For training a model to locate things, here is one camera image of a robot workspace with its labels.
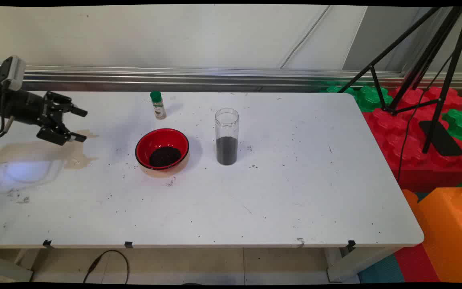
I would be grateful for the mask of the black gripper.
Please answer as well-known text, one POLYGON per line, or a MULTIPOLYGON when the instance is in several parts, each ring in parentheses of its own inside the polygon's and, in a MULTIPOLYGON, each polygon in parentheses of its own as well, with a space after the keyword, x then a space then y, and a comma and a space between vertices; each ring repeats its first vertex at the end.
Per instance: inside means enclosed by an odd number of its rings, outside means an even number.
POLYGON ((72 113, 86 117, 88 111, 77 107, 68 96, 47 91, 44 96, 33 94, 27 90, 6 93, 0 89, 0 120, 5 127, 6 119, 14 117, 15 121, 40 126, 37 138, 63 146, 67 142, 84 142, 87 137, 70 132, 62 121, 51 119, 51 113, 72 113))

